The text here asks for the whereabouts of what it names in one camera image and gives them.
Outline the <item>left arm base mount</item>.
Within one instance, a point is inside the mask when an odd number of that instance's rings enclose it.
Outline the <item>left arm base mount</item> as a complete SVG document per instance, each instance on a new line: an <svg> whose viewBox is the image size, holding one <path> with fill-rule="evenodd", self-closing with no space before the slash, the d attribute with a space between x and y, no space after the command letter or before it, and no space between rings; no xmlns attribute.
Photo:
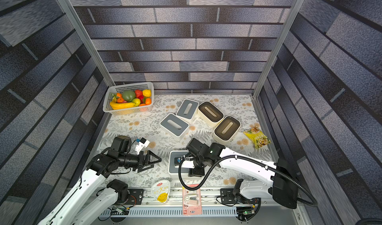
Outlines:
<svg viewBox="0 0 382 225"><path fill-rule="evenodd" d="M118 204L124 206L141 205L144 197L144 189L123 190L118 198Z"/></svg>

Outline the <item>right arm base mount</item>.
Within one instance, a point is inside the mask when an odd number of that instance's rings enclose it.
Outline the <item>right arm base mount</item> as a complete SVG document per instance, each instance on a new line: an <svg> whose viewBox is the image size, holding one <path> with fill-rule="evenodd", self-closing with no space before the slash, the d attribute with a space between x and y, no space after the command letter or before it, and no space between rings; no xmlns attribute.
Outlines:
<svg viewBox="0 0 382 225"><path fill-rule="evenodd" d="M216 200L223 205L232 207L236 204L257 205L259 204L260 199L247 199L244 196L240 195L238 192L235 192L232 188L221 188L220 195L217 196Z"/></svg>

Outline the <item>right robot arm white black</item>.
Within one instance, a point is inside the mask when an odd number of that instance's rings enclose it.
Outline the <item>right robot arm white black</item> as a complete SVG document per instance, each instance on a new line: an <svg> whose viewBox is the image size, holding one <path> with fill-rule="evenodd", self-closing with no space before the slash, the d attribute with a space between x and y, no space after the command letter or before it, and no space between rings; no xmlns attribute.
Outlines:
<svg viewBox="0 0 382 225"><path fill-rule="evenodd" d="M205 167L210 169L198 186L200 189L207 181L209 175L216 167L226 168L244 173L262 182L238 179L233 193L243 203L244 199L273 198L278 204L289 208L297 208L298 186L294 184L293 177L283 165L273 161L263 161L237 153L224 145L212 143L208 146L193 138L186 146L186 150L193 157L195 168L204 172Z"/></svg>

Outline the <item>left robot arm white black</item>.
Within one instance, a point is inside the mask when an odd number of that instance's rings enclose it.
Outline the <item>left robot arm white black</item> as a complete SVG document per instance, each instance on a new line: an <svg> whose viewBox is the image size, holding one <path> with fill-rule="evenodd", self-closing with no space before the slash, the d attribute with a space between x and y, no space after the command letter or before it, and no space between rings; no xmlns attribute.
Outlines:
<svg viewBox="0 0 382 225"><path fill-rule="evenodd" d="M113 205L124 205L136 200L130 195L128 185L114 179L88 205L86 201L120 167L142 172L154 167L162 159L151 151L130 153L132 140L119 135L110 147L94 156L81 173L76 185L61 202L40 221L41 225L89 225L102 212Z"/></svg>

